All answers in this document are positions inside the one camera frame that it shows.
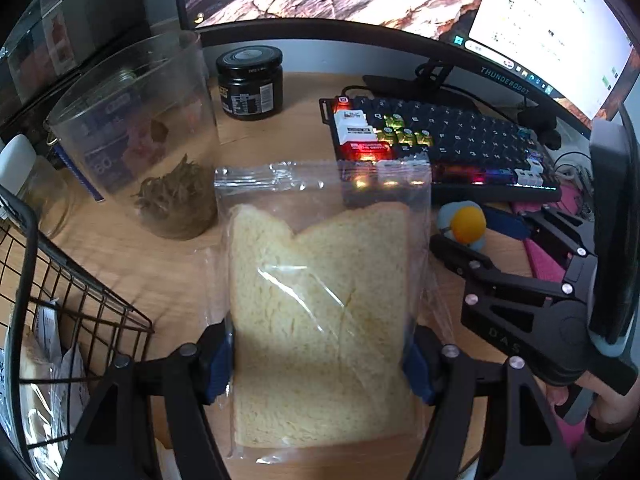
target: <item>monitor stand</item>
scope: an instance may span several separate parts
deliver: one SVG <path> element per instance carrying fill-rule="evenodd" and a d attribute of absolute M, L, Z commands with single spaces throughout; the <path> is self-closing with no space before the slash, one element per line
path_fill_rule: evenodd
<path fill-rule="evenodd" d="M 452 69 L 452 65 L 430 60 L 418 67 L 420 75 L 413 81 L 377 75 L 364 75 L 362 79 L 375 97 L 418 101 L 478 112 L 472 99 L 441 87 Z"/>

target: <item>transparent plastic cup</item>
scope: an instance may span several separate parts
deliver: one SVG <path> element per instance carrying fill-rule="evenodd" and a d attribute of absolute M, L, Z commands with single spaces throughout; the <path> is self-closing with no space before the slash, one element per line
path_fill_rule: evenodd
<path fill-rule="evenodd" d="M 217 218 L 220 142 L 195 32 L 121 50 L 83 75 L 47 123 L 107 200 L 149 231 L 187 240 Z"/>

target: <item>monitor screen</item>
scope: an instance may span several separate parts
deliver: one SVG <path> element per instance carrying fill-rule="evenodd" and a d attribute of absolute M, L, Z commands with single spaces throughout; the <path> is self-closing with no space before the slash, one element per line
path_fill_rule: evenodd
<path fill-rule="evenodd" d="M 324 18 L 443 41 L 491 60 L 513 81 L 526 80 L 588 128 L 596 117 L 613 118 L 640 74 L 640 56 L 603 0 L 184 2 L 196 29 L 263 18 Z"/>

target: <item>black lid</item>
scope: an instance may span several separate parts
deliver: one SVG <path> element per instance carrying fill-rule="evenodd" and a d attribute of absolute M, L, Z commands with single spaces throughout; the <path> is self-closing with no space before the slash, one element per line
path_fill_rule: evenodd
<path fill-rule="evenodd" d="M 216 60 L 218 73 L 246 77 L 269 72 L 282 63 L 282 51 L 274 46 L 249 45 L 222 54 Z"/>

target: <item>jar lid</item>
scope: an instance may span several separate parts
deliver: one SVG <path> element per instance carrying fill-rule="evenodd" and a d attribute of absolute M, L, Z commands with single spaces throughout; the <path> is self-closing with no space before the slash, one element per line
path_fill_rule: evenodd
<path fill-rule="evenodd" d="M 251 77 L 282 64 L 282 51 L 274 46 L 248 45 L 222 54 L 216 60 L 219 74 Z"/>
<path fill-rule="evenodd" d="M 24 135 L 16 135 L 0 152 L 0 185 L 17 195 L 36 162 L 36 152 Z M 0 206 L 0 218 L 7 216 Z"/>

